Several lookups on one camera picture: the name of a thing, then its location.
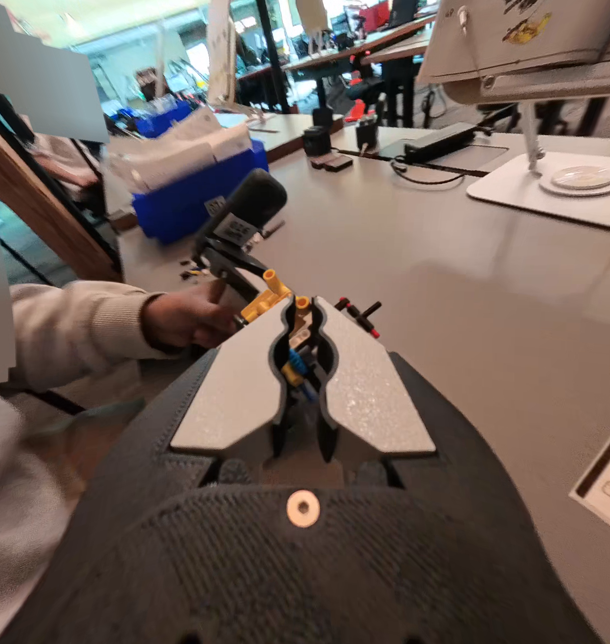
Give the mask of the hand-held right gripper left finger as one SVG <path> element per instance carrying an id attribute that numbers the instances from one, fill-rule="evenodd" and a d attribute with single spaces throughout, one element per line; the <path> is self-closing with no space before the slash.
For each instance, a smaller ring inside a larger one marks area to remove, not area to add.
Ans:
<path id="1" fill-rule="evenodd" d="M 286 407 L 274 357 L 288 334 L 288 296 L 231 336 L 216 352 L 170 447 L 219 459 L 267 461 Z"/>

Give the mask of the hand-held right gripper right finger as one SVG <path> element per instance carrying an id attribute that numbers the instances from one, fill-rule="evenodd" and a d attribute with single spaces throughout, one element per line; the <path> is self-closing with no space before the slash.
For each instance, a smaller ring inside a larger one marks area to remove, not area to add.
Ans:
<path id="1" fill-rule="evenodd" d="M 436 454 L 436 445 L 384 346 L 322 297 L 313 299 L 319 390 L 317 440 L 325 462 Z"/>

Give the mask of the lego technic model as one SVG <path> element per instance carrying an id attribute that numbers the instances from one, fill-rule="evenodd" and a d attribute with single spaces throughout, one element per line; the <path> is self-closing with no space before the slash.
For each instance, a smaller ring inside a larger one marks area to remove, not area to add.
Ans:
<path id="1" fill-rule="evenodd" d="M 321 388 L 318 374 L 322 372 L 322 366 L 318 360 L 319 325 L 314 319 L 312 300 L 307 296 L 294 295 L 273 269 L 265 270 L 262 278 L 266 289 L 235 317 L 236 325 L 242 329 L 284 299 L 293 297 L 295 313 L 288 341 L 290 349 L 288 360 L 281 368 L 281 373 L 294 401 L 307 400 L 312 403 L 317 399 Z"/>

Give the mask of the person's left forearm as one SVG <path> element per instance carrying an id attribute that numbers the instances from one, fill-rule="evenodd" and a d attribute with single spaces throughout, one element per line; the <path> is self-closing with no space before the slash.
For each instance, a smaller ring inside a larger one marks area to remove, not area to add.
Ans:
<path id="1" fill-rule="evenodd" d="M 10 287 L 16 366 L 8 384 L 45 391 L 130 360 L 167 359 L 145 339 L 141 313 L 159 297 L 108 281 L 74 281 L 62 288 Z"/>

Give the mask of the person's left hand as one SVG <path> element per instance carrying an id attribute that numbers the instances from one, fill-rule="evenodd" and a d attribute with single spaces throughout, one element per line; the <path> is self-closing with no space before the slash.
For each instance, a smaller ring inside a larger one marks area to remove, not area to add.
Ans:
<path id="1" fill-rule="evenodd" d="M 156 350 L 172 352 L 196 344 L 211 349 L 237 332 L 237 312 L 221 303 L 226 283 L 205 281 L 180 292 L 152 296 L 140 312 L 143 338 Z"/>

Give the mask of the blue plastic bin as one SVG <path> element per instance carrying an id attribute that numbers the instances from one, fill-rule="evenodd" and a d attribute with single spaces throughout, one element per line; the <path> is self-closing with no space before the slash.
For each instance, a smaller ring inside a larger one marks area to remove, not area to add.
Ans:
<path id="1" fill-rule="evenodd" d="M 252 148 L 148 194 L 135 194 L 132 207 L 138 226 L 149 238 L 167 246 L 195 233 L 211 217 L 204 202 L 226 199 L 254 169 L 269 170 L 264 144 Z"/>

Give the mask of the black cube box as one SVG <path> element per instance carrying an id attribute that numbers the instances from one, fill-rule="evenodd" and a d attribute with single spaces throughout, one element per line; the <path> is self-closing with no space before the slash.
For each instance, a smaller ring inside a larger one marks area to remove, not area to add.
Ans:
<path id="1" fill-rule="evenodd" d="M 323 157 L 331 152 L 329 128 L 312 125 L 302 133 L 302 147 L 307 157 Z"/>

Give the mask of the flat black case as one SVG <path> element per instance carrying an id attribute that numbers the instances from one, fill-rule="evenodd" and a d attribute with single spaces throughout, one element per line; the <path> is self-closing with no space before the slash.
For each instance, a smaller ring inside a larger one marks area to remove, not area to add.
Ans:
<path id="1" fill-rule="evenodd" d="M 338 173 L 346 168 L 352 167 L 353 158 L 341 153 L 330 152 L 320 157 L 310 157 L 309 164 L 315 170 Z"/>

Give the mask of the pile of white paper bags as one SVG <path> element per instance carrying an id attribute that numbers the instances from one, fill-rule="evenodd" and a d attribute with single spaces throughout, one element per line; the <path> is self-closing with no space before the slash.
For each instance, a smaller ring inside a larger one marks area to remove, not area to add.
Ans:
<path id="1" fill-rule="evenodd" d="M 113 137 L 106 167 L 132 194 L 148 194 L 251 149 L 248 119 L 203 107 L 155 139 Z"/>

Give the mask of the small blue bin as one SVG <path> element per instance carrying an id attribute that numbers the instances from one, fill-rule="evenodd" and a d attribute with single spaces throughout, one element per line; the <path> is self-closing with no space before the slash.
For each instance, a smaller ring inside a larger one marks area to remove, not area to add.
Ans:
<path id="1" fill-rule="evenodd" d="M 156 139 L 191 113 L 192 108 L 187 101 L 178 101 L 163 113 L 142 113 L 135 118 L 136 133 L 145 139 Z"/>

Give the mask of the black holder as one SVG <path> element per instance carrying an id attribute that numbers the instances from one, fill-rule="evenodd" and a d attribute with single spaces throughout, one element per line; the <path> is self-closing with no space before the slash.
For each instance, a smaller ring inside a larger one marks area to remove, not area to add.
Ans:
<path id="1" fill-rule="evenodd" d="M 356 124 L 357 149 L 360 154 L 372 151 L 378 146 L 379 118 L 375 112 L 363 115 Z"/>

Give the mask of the black pole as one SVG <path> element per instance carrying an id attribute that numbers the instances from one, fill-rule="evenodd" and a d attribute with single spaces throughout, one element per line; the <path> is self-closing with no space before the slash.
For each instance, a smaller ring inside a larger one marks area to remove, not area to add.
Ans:
<path id="1" fill-rule="evenodd" d="M 267 1 L 256 1 L 258 9 L 262 32 L 266 39 L 266 49 L 268 52 L 269 66 L 271 71 L 271 79 L 273 81 L 274 90 L 276 93 L 278 105 L 283 115 L 290 115 L 290 106 L 287 100 L 285 82 L 283 78 L 283 71 L 279 64 L 279 56 L 277 53 L 276 42 L 273 37 L 271 28 L 271 20 L 269 16 L 269 9 Z"/>

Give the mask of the white standing board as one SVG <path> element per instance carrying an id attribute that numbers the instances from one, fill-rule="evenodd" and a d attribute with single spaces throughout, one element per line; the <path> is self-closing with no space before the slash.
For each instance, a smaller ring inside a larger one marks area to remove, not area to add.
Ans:
<path id="1" fill-rule="evenodd" d="M 207 13 L 209 56 L 207 101 L 212 107 L 230 106 L 236 97 L 236 30 L 230 1 L 211 1 Z"/>

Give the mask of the wooden background desk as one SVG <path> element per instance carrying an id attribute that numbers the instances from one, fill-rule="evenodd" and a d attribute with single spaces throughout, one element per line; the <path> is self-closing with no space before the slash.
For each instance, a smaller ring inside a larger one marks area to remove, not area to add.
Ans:
<path id="1" fill-rule="evenodd" d="M 246 72 L 239 77 L 239 80 L 247 81 L 261 77 L 265 81 L 266 76 L 273 76 L 275 71 L 278 73 L 279 81 L 283 79 L 283 74 L 292 76 L 298 74 L 307 75 L 316 82 L 318 105 L 326 107 L 327 97 L 323 83 L 324 78 L 345 73 L 345 68 L 349 67 L 351 61 L 356 62 L 359 66 L 362 66 L 363 63 L 366 64 L 369 53 L 375 54 L 390 46 L 400 44 L 417 32 L 423 31 L 427 25 L 436 20 L 437 13 L 437 7 L 431 7 L 421 12 L 419 17 L 407 24 L 369 34 L 365 39 L 357 41 L 353 46 L 344 50 L 326 48 L 296 62 L 280 65 L 277 68 L 271 64 L 264 65 Z"/>

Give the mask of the black power adapter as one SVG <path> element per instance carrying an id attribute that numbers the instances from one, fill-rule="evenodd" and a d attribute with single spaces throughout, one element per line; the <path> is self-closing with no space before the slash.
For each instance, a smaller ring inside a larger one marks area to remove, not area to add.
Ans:
<path id="1" fill-rule="evenodd" d="M 406 141 L 404 159 L 408 164 L 427 164 L 468 146 L 478 129 L 478 125 L 459 122 Z"/>

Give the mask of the wooden beam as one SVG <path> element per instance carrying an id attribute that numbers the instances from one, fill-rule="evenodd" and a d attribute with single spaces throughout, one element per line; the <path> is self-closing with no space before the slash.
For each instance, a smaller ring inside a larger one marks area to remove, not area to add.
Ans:
<path id="1" fill-rule="evenodd" d="M 73 206 L 56 197 L 0 133 L 0 200 L 6 204 L 78 278 L 122 281 L 116 253 Z"/>

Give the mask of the framed marker sign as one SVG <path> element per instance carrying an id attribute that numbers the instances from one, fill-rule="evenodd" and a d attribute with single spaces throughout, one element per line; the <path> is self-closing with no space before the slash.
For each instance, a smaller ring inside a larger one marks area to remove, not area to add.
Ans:
<path id="1" fill-rule="evenodd" d="M 610 439 L 574 485 L 569 497 L 610 526 Z"/>

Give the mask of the clear round disc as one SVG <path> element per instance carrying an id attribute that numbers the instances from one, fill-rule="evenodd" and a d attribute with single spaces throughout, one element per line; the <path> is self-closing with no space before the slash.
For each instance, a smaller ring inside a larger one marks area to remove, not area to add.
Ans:
<path id="1" fill-rule="evenodd" d="M 539 187 L 561 197 L 601 197 L 610 195 L 608 165 L 577 165 L 544 173 Z"/>

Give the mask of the silver laptop with stickers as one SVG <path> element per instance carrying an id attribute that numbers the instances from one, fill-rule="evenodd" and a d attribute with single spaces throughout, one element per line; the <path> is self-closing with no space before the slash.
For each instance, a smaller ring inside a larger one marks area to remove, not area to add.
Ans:
<path id="1" fill-rule="evenodd" d="M 441 1 L 419 77 L 440 85 L 587 65 L 610 43 L 610 1 Z"/>

